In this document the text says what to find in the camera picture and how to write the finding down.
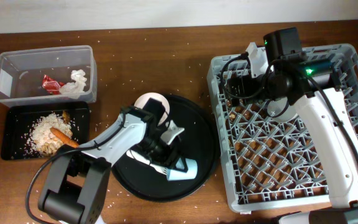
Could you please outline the rice and peanut leftovers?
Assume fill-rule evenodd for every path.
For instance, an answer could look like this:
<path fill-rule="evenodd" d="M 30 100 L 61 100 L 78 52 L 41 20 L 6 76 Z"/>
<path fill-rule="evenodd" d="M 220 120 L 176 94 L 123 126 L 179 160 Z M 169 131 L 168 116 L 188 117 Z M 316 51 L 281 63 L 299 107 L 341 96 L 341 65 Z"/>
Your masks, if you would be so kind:
<path fill-rule="evenodd" d="M 46 157 L 54 155 L 63 143 L 50 132 L 50 128 L 59 129 L 71 138 L 73 133 L 70 123 L 65 124 L 62 115 L 56 113 L 37 118 L 28 133 L 24 134 L 24 137 L 27 138 L 24 144 L 27 152 L 38 152 Z"/>

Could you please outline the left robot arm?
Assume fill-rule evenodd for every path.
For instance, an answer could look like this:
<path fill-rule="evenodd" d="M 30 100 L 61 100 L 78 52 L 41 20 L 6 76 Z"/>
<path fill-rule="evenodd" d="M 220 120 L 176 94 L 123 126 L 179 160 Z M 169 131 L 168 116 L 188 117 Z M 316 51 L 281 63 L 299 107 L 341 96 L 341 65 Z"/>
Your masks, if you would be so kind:
<path fill-rule="evenodd" d="M 42 167 L 50 167 L 38 208 L 60 223 L 102 223 L 111 167 L 122 157 L 146 164 L 168 181 L 194 179 L 198 165 L 181 155 L 176 143 L 184 128 L 168 120 L 170 105 L 158 93 L 147 93 L 121 110 L 116 122 L 93 140 L 64 145 Z M 74 155 L 90 163 L 84 185 L 67 181 Z"/>

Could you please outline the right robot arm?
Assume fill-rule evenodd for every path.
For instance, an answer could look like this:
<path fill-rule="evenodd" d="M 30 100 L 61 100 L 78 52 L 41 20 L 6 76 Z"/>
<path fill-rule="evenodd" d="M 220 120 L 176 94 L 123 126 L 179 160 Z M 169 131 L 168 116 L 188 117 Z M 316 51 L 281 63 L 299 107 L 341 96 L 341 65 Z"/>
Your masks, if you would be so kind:
<path fill-rule="evenodd" d="M 280 223 L 358 223 L 358 138 L 346 111 L 339 75 L 329 59 L 308 60 L 294 27 L 264 36 L 266 57 L 238 56 L 261 74 L 221 78 L 232 100 L 287 99 L 303 120 L 323 165 L 330 208 L 290 213 Z"/>

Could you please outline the light blue cup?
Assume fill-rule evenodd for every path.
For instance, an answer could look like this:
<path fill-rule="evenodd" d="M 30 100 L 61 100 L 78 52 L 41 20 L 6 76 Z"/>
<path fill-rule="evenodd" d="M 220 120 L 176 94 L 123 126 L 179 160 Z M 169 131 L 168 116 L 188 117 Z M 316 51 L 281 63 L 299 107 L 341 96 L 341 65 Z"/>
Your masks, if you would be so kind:
<path fill-rule="evenodd" d="M 193 159 L 179 159 L 172 169 L 167 169 L 167 180 L 192 180 L 197 176 L 198 165 Z"/>

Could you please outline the grey plate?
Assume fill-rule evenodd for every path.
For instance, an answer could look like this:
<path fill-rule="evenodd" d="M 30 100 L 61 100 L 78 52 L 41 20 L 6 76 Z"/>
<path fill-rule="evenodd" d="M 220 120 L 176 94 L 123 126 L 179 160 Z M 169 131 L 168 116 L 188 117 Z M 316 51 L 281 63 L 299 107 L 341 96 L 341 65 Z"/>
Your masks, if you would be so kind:
<path fill-rule="evenodd" d="M 278 123 L 286 123 L 298 117 L 294 107 L 289 105 L 287 98 L 268 101 L 266 109 L 268 116 Z"/>

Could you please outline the red snack wrapper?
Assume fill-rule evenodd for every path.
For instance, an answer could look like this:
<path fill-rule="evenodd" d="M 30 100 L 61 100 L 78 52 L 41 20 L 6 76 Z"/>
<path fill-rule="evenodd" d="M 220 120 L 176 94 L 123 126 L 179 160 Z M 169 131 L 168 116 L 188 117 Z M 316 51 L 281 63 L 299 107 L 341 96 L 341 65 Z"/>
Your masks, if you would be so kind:
<path fill-rule="evenodd" d="M 42 80 L 42 88 L 46 90 L 51 95 L 59 95 L 60 89 L 65 84 L 62 82 L 58 82 L 52 78 L 50 78 L 48 75 L 44 75 Z"/>

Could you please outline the white tissue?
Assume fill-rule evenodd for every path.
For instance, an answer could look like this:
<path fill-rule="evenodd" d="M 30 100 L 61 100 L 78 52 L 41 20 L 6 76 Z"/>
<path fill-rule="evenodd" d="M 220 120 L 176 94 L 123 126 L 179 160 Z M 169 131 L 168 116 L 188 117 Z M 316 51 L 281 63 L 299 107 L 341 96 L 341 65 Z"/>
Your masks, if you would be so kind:
<path fill-rule="evenodd" d="M 71 79 L 73 80 L 73 82 L 68 82 L 64 84 L 59 89 L 59 93 L 62 95 L 83 93 L 87 81 L 85 75 L 86 73 L 83 70 L 72 70 Z"/>

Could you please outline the white plastic fork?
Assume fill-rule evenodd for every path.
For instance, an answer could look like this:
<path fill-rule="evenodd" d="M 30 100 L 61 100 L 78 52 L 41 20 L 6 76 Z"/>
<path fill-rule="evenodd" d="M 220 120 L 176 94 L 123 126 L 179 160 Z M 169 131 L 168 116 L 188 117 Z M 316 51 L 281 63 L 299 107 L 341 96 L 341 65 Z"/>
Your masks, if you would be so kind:
<path fill-rule="evenodd" d="M 133 151 L 133 150 L 128 150 L 126 152 L 126 156 L 134 159 L 134 160 L 137 160 L 138 162 L 141 162 L 143 164 L 146 164 L 150 167 L 153 167 L 157 172 L 161 173 L 161 174 L 164 174 L 166 175 L 167 174 L 167 168 L 166 167 L 162 167 L 162 166 L 159 166 L 157 164 L 153 164 L 151 163 L 150 160 L 146 159 L 144 156 L 140 155 L 139 153 Z"/>

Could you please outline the orange carrot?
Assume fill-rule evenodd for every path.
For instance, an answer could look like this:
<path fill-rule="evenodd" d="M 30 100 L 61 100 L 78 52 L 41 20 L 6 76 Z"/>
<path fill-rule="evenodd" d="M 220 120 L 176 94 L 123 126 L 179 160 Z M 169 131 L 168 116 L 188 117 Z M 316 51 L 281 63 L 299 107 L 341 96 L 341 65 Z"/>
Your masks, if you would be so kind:
<path fill-rule="evenodd" d="M 50 128 L 50 132 L 56 136 L 59 140 L 62 141 L 62 143 L 70 146 L 70 147 L 73 147 L 73 148 L 77 148 L 79 146 L 79 144 L 70 139 L 66 134 L 64 134 L 63 132 L 61 132 L 59 129 L 56 129 L 56 128 Z"/>

